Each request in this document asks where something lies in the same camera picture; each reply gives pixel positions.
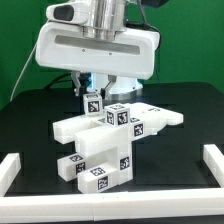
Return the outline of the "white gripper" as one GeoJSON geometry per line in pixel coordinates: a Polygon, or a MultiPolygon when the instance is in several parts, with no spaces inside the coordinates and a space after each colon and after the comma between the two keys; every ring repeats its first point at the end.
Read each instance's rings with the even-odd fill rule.
{"type": "Polygon", "coordinates": [[[36,49],[39,65],[72,70],[76,96],[86,93],[81,72],[106,74],[101,96],[107,99],[116,76],[152,76],[160,34],[125,26],[125,2],[67,2],[46,9],[36,49]]]}

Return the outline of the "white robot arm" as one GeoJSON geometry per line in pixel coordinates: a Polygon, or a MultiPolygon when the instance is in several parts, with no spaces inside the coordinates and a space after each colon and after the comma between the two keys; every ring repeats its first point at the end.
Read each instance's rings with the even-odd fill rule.
{"type": "Polygon", "coordinates": [[[69,0],[46,9],[36,61],[69,70],[78,95],[98,92],[107,100],[142,93],[141,79],[154,72],[160,32],[126,19],[130,3],[159,8],[169,0],[69,0]]]}

